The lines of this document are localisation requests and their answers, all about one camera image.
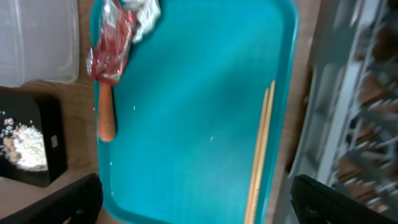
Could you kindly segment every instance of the plastic wrapper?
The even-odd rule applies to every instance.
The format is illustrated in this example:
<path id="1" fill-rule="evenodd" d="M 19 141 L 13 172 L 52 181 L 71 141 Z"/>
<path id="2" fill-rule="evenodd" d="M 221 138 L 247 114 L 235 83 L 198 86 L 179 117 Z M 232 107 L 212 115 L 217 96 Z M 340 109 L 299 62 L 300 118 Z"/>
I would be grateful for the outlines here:
<path id="1" fill-rule="evenodd" d="M 115 85 L 120 81 L 133 43 L 151 31 L 160 16 L 157 0 L 104 0 L 99 40 L 87 58 L 92 79 Z"/>
<path id="2" fill-rule="evenodd" d="M 101 24 L 100 38 L 86 59 L 87 72 L 94 80 L 115 85 L 127 64 L 136 19 L 118 0 L 104 0 Z"/>

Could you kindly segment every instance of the tray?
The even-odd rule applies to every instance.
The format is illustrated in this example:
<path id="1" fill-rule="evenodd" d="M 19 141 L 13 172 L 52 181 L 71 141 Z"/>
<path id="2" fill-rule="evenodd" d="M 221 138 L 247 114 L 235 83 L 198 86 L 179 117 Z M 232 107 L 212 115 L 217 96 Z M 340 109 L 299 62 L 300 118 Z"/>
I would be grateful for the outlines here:
<path id="1" fill-rule="evenodd" d="M 101 3 L 91 10 L 92 45 Z M 156 28 L 133 47 L 114 87 L 116 138 L 98 140 L 104 206 L 130 223 L 264 223 L 289 91 L 295 8 L 289 0 L 168 0 L 160 7 Z M 248 222 L 264 92 L 273 81 L 257 209 Z"/>

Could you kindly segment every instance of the clear plastic container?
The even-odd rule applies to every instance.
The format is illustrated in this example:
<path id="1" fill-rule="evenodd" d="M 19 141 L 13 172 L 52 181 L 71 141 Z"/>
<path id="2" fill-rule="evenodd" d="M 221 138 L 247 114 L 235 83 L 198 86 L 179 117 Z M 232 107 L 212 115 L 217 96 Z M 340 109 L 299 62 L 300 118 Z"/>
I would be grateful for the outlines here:
<path id="1" fill-rule="evenodd" d="M 4 0 L 0 7 L 0 85 L 70 83 L 79 70 L 76 0 Z"/>

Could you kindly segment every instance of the foil wrapper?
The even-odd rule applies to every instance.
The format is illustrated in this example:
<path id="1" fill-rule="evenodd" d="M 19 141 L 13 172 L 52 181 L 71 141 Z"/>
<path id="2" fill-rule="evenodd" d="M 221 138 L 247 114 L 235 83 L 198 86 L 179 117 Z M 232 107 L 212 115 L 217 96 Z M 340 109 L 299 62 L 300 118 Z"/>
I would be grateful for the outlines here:
<path id="1" fill-rule="evenodd" d="M 138 43 L 142 36 L 151 31 L 160 16 L 160 7 L 157 0 L 123 0 L 123 8 L 134 11 L 137 27 L 132 42 Z"/>

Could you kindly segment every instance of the wooden chopstick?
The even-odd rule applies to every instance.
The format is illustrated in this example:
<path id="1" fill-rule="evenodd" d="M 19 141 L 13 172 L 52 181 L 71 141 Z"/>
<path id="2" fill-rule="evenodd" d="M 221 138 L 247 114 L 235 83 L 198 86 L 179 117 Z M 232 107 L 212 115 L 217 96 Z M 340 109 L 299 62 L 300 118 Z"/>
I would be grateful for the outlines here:
<path id="1" fill-rule="evenodd" d="M 264 94 L 264 100 L 262 102 L 261 117 L 257 134 L 256 149 L 254 151 L 253 168 L 251 174 L 248 202 L 246 205 L 246 214 L 244 216 L 244 224 L 253 224 L 256 217 L 262 170 L 264 168 L 264 160 L 266 157 L 268 143 L 269 125 L 271 122 L 274 91 L 275 80 L 273 80 L 271 83 L 271 90 L 270 88 L 266 89 L 266 92 Z"/>

